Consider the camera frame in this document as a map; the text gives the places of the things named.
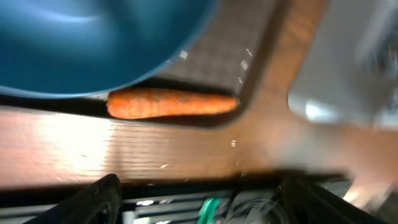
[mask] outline wooden countertop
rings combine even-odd
[[[0,111],[0,187],[82,183],[110,172],[123,182],[150,183],[288,167],[398,180],[398,132],[311,124],[287,107],[288,90],[325,8],[326,1],[292,1],[253,104],[222,129]]]

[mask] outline green object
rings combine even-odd
[[[205,200],[203,206],[199,211],[199,220],[197,224],[214,224],[214,216],[221,199],[219,198],[209,198]]]

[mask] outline orange carrot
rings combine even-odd
[[[233,110],[239,100],[230,96],[168,89],[116,90],[108,96],[108,112],[122,119],[188,114],[219,114]]]

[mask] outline brown surface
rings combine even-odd
[[[325,6],[293,1],[256,99],[223,129],[0,111],[0,187],[86,182],[108,172],[123,182],[227,178],[292,166],[397,180],[398,133],[310,124],[287,107],[289,86]]]

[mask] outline dark tray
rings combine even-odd
[[[173,88],[201,93],[237,96],[241,104],[225,114],[169,116],[134,120],[215,128],[237,118],[247,107],[260,83],[282,26],[288,0],[221,0],[220,8],[200,40],[156,76],[134,87]],[[46,111],[111,117],[107,94],[67,100],[36,100],[0,95],[3,108],[28,108],[28,113]]]

